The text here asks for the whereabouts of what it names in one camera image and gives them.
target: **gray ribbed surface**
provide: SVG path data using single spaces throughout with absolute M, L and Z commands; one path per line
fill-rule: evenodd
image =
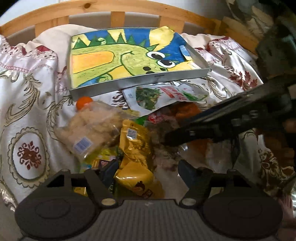
M 233 240 L 213 232 L 197 212 L 178 207 L 173 200 L 126 200 L 104 210 L 86 232 L 68 241 Z M 262 241 L 275 241 L 274 237 Z

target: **white food package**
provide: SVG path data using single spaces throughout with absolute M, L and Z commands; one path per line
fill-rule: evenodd
M 141 85 L 122 91 L 131 110 L 139 112 L 139 117 L 170 105 L 177 101 L 196 102 L 209 96 L 209 93 L 191 84 Z

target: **wall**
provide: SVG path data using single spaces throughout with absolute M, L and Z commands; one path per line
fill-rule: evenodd
M 0 25 L 35 9 L 55 4 L 67 0 L 19 0 L 14 6 L 7 10 L 0 17 Z M 208 18 L 222 19 L 223 16 L 230 16 L 230 12 L 225 0 L 152 0 L 164 4 L 169 4 L 185 10 L 197 13 Z M 89 13 L 83 15 L 70 16 L 70 23 L 84 25 L 92 28 L 110 27 L 110 13 Z M 150 14 L 127 13 L 125 26 L 150 26 L 157 27 L 158 16 Z M 184 32 L 197 34 L 202 32 L 202 28 L 193 24 L 186 23 Z M 29 27 L 8 38 L 10 44 L 15 45 L 19 42 L 27 42 L 34 38 L 34 27 Z

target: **oval medallion pattern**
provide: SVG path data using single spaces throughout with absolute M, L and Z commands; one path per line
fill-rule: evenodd
M 8 146 L 9 171 L 18 184 L 33 188 L 47 179 L 49 154 L 42 134 L 27 127 L 11 139 Z

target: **barcode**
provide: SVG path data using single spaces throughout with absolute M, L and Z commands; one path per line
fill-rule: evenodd
M 128 138 L 131 138 L 132 140 L 135 140 L 135 139 L 137 139 L 137 131 L 128 128 L 128 132 L 127 132 L 126 136 Z
M 74 149 L 79 152 L 83 153 L 85 152 L 90 146 L 92 145 L 92 142 L 87 139 L 86 137 L 83 137 L 79 142 L 77 142 L 74 145 Z

